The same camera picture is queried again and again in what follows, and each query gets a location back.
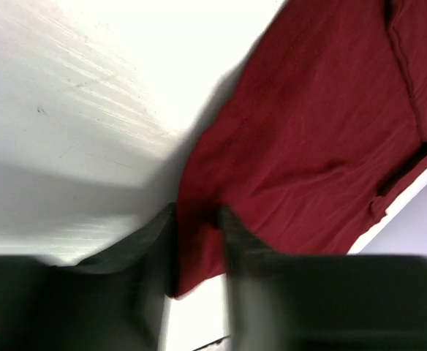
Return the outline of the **dark red t shirt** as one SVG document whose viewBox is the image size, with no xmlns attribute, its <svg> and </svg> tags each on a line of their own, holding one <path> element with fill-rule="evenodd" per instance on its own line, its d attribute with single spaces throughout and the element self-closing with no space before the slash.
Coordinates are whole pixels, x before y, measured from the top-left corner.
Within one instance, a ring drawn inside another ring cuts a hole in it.
<svg viewBox="0 0 427 351">
<path fill-rule="evenodd" d="M 427 1 L 289 1 L 181 177 L 175 296 L 224 272 L 230 207 L 280 252 L 345 254 L 427 168 Z"/>
</svg>

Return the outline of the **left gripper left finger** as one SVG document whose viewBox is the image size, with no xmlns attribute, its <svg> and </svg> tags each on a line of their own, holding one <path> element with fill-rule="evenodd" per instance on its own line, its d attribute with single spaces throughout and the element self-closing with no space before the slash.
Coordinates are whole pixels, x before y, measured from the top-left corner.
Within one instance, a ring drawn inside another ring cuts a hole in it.
<svg viewBox="0 0 427 351">
<path fill-rule="evenodd" d="M 175 252 L 168 205 L 74 266 L 0 255 L 0 350 L 156 350 Z"/>
</svg>

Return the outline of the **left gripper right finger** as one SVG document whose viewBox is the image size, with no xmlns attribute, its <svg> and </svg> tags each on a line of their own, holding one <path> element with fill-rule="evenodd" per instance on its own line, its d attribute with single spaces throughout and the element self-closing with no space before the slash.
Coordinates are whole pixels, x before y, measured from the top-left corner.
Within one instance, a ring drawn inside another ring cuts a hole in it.
<svg viewBox="0 0 427 351">
<path fill-rule="evenodd" d="M 427 350 L 427 256 L 288 255 L 218 224 L 232 350 Z"/>
</svg>

